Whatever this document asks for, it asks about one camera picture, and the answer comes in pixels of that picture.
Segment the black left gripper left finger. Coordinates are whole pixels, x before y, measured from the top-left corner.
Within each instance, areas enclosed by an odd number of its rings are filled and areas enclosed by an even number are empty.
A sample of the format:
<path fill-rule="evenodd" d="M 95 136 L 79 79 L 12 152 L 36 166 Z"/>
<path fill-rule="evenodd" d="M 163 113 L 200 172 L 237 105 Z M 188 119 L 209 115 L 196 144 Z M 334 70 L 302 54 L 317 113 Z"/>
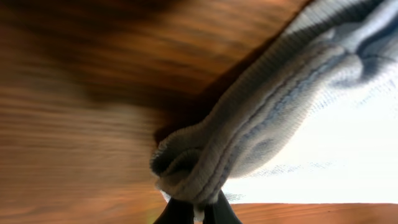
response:
<path fill-rule="evenodd" d="M 193 205 L 171 198 L 154 224 L 194 224 Z"/>

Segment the light blue printed t-shirt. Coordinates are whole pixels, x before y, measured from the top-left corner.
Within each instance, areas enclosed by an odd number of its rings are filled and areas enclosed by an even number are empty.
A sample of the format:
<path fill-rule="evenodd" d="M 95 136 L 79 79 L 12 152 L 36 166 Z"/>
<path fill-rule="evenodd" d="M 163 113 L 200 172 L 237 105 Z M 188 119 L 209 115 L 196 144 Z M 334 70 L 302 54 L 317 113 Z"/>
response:
<path fill-rule="evenodd" d="M 193 221 L 234 203 L 397 203 L 397 0 L 314 1 L 150 160 Z"/>

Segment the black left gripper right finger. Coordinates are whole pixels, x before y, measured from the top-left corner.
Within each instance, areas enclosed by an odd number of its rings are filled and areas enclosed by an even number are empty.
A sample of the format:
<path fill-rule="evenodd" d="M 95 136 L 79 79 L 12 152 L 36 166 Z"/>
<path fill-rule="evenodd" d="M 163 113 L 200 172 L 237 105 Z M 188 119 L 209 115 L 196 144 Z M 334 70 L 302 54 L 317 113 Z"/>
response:
<path fill-rule="evenodd" d="M 205 207 L 203 224 L 242 224 L 221 190 L 218 200 Z"/>

